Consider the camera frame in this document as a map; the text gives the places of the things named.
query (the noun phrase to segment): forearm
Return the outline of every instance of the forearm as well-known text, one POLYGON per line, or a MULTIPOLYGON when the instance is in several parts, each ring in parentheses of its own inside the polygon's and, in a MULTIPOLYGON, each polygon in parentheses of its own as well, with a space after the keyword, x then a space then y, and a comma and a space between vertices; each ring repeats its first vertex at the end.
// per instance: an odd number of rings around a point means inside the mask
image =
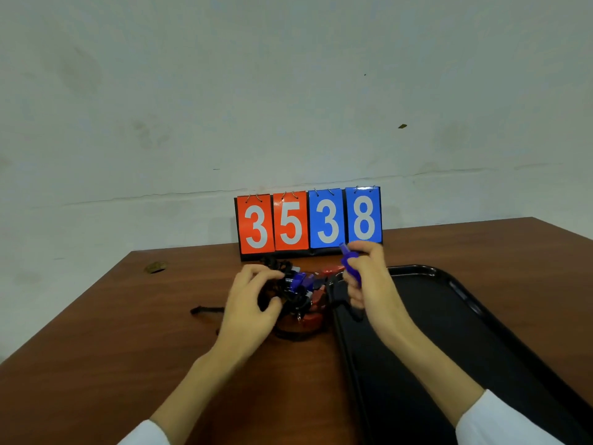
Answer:
POLYGON ((183 445, 206 405, 233 374, 238 362, 216 347, 196 360, 185 378, 152 414, 171 445, 183 445))
POLYGON ((477 382, 415 326, 405 336, 394 336, 388 347, 418 378, 453 426, 484 393, 477 382))

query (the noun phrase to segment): white sleeve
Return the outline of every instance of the white sleeve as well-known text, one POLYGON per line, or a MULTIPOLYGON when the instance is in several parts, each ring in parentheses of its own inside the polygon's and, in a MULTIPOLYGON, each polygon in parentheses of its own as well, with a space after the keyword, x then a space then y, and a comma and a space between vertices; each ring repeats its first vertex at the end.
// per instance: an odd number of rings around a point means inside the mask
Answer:
POLYGON ((461 416, 455 433, 459 445, 563 445, 490 390, 461 416))
POLYGON ((144 420, 117 445, 170 445, 156 423, 144 420))

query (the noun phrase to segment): right hand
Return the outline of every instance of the right hand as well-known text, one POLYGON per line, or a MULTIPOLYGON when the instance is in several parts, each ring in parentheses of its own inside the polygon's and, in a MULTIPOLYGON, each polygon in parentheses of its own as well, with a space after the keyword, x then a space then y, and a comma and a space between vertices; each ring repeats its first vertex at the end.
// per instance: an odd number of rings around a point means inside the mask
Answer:
POLYGON ((368 256, 352 257, 348 263, 360 273, 362 287, 356 279, 344 270, 348 283, 348 296, 353 307, 365 309, 375 333, 389 348, 399 339, 406 338, 417 330, 408 315, 396 285, 385 265, 383 247, 378 243, 357 240, 348 248, 368 256))

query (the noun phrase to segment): hand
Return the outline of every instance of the hand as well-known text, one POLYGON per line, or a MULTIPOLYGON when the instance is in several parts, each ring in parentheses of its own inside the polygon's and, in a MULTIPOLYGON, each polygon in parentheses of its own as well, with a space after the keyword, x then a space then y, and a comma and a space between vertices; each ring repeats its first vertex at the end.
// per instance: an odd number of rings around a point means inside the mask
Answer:
POLYGON ((226 300, 218 339, 212 350, 229 355, 237 364, 249 358, 270 334, 282 309, 278 297, 262 312, 257 296, 270 279, 280 279, 284 273, 264 265, 245 265, 235 276, 226 300))
POLYGON ((417 330, 408 315, 396 285, 385 265, 383 247, 380 244, 358 240, 348 244, 348 248, 368 256, 352 257, 348 263, 360 273, 362 288, 356 279, 344 270, 344 280, 348 283, 350 304, 365 309, 371 326, 388 348, 398 339, 417 330))

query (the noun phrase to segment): white wall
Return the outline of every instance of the white wall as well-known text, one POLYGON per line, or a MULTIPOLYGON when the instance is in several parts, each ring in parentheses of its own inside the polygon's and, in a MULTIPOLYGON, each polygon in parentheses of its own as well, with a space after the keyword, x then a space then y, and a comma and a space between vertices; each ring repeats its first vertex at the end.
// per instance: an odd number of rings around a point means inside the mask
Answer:
POLYGON ((592 0, 0 0, 0 359, 233 197, 593 237, 592 0), (397 127, 407 123, 406 129, 397 127))

